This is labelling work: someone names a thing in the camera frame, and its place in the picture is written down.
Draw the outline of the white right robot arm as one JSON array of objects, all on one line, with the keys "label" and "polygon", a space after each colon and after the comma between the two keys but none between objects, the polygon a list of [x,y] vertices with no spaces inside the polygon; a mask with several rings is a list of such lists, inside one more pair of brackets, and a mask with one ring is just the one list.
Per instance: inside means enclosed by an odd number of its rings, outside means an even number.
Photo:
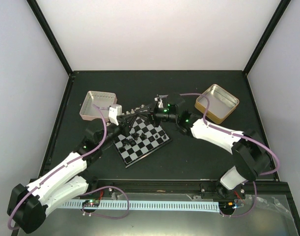
[{"label": "white right robot arm", "polygon": [[212,143],[233,156],[233,167],[216,185],[216,193],[221,198],[228,198],[237,185],[267,175],[265,168],[270,163],[272,151],[254,138],[254,132],[227,129],[207,121],[205,116],[189,112],[181,94],[167,95],[166,101],[157,96],[154,103],[147,106],[146,116],[154,126],[162,121],[173,122],[184,135]]}]

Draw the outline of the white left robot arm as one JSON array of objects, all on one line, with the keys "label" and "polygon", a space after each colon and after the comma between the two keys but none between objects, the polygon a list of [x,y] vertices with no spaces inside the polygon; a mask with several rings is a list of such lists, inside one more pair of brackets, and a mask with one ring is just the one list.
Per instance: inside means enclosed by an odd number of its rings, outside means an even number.
[{"label": "white left robot arm", "polygon": [[135,120],[135,115],[120,115],[109,125],[104,119],[92,120],[81,142],[61,163],[28,185],[18,184],[12,189],[7,208],[8,228],[14,231],[11,223],[15,222],[30,234],[65,201],[79,195],[95,195],[98,184],[87,168],[119,135],[129,135]]}]

